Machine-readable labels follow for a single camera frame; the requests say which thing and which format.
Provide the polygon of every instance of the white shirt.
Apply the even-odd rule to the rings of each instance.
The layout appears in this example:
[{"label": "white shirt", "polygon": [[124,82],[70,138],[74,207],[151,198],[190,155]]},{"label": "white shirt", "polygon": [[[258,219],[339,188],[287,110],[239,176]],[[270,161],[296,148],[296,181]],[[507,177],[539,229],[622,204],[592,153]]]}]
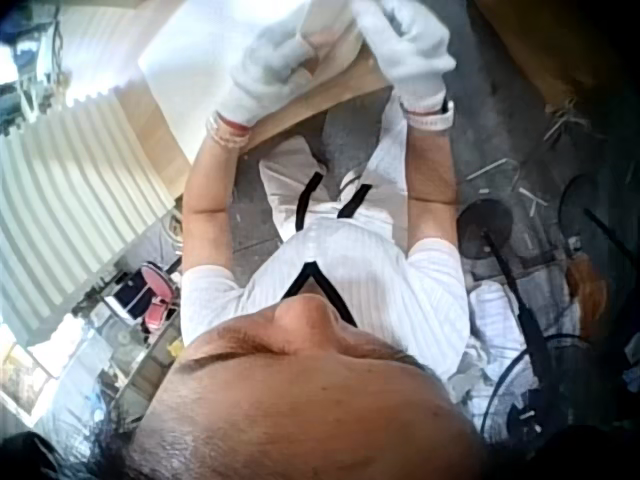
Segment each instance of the white shirt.
[{"label": "white shirt", "polygon": [[439,239],[419,242],[408,257],[354,220],[317,218],[287,241],[246,288],[227,269],[189,270],[182,284],[185,345],[226,320],[282,300],[306,262],[316,261],[358,327],[406,349],[446,380],[470,337],[460,255]]}]

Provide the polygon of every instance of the white pants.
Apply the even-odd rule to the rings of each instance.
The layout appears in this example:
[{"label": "white pants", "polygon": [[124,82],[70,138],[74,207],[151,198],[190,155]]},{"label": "white pants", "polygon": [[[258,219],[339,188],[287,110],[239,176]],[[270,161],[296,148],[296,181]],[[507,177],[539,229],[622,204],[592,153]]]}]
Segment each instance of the white pants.
[{"label": "white pants", "polygon": [[[392,96],[383,115],[380,143],[360,180],[345,188],[335,202],[329,198],[326,188],[320,185],[311,196],[305,224],[309,225],[318,217],[336,218],[360,185],[369,184],[373,188],[354,220],[406,251],[406,139],[407,123],[398,99]],[[260,176],[273,210],[273,221],[283,241],[296,233],[296,208],[300,194],[313,174],[324,173],[323,170],[302,137],[287,140],[260,162]],[[348,174],[342,186],[353,177],[353,174]]]}]

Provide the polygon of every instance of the chair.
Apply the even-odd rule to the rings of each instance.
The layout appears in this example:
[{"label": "chair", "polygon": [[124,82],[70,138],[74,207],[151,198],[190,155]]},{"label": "chair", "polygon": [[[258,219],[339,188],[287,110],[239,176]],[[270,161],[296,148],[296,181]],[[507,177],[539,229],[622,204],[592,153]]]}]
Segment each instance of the chair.
[{"label": "chair", "polygon": [[142,277],[155,296],[144,315],[144,323],[151,333],[160,330],[169,310],[178,307],[177,288],[169,276],[155,263],[145,263],[140,268]]}]

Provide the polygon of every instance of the short sleeve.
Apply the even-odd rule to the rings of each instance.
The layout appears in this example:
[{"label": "short sleeve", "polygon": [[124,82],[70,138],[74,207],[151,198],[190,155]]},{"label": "short sleeve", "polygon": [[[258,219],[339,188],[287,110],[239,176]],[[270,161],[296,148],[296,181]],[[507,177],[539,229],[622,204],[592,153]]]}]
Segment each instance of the short sleeve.
[{"label": "short sleeve", "polygon": [[411,268],[438,284],[447,296],[446,301],[464,305],[468,315],[469,301],[465,287],[460,253],[452,244],[437,238],[418,242],[409,252]]},{"label": "short sleeve", "polygon": [[435,369],[446,379],[455,372],[471,331],[462,260],[449,242],[425,239],[411,249],[407,262],[412,289],[434,320],[429,345],[435,351],[425,357],[435,354],[446,365],[441,371]]},{"label": "short sleeve", "polygon": [[185,346],[203,333],[238,316],[243,292],[233,274],[223,267],[206,265],[185,273],[180,301]]}]

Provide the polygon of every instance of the hand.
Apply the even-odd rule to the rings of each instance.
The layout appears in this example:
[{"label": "hand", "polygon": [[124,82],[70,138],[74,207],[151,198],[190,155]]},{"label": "hand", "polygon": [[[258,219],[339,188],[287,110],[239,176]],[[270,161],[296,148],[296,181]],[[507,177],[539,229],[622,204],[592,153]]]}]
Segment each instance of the hand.
[{"label": "hand", "polygon": [[404,108],[418,114],[440,111],[446,96],[442,75],[456,66],[447,52],[447,27],[413,0],[354,0],[352,9]]},{"label": "hand", "polygon": [[312,76],[301,66],[316,52],[298,35],[304,12],[298,8],[265,28],[247,48],[231,72],[233,85],[218,106],[223,119],[253,127],[310,88]]}]

